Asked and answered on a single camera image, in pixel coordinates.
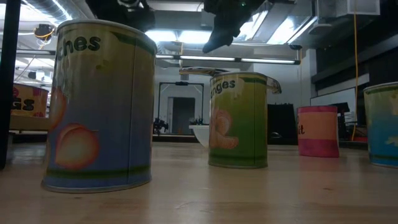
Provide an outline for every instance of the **door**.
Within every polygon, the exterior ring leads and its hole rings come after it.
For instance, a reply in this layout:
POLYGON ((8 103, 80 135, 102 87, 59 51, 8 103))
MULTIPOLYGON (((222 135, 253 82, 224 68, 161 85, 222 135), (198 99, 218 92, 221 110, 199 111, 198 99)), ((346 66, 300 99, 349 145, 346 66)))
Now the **door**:
POLYGON ((174 134, 191 134, 190 119, 195 118, 195 99, 174 97, 172 132, 174 134))

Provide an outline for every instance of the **peach illustration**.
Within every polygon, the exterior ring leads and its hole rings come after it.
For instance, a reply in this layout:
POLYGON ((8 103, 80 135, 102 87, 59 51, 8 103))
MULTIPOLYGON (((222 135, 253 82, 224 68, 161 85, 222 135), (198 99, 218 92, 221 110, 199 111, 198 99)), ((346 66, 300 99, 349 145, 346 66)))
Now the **peach illustration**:
POLYGON ((67 108, 67 98, 60 88, 53 88, 50 102, 50 130, 53 130, 61 122, 67 108))
POLYGON ((209 146, 223 149, 233 149, 239 144, 237 137, 226 136, 232 125, 232 118, 225 110, 215 108, 210 119, 209 146))
POLYGON ((95 161, 99 149, 92 131, 80 124, 71 124, 58 135, 55 163, 67 169, 82 169, 95 161))

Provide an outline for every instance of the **table surface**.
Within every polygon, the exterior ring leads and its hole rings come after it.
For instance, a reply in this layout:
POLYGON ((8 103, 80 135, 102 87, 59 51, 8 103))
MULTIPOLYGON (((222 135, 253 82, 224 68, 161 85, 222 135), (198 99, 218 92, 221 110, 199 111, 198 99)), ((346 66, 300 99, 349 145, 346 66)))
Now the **table surface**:
POLYGON ((398 223, 398 170, 368 152, 301 157, 270 146, 269 167, 212 167, 199 144, 154 142, 149 184, 102 194, 40 188, 44 144, 16 145, 0 172, 0 223, 398 223))

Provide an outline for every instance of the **can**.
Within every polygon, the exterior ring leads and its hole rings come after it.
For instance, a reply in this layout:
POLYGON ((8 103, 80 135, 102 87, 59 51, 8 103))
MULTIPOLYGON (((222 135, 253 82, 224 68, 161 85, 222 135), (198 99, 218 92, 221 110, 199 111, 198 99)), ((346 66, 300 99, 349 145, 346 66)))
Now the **can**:
POLYGON ((58 27, 46 189, 105 192, 150 181, 156 49, 113 22, 58 27))
POLYGON ((267 89, 279 83, 254 72, 229 72, 210 80, 209 165, 267 166, 267 89))
POLYGON ((301 156, 339 157, 336 106, 297 108, 298 151, 301 156))
POLYGON ((44 118, 49 91, 23 84, 12 88, 11 115, 44 118))
POLYGON ((398 82, 364 89, 372 164, 398 167, 398 82))

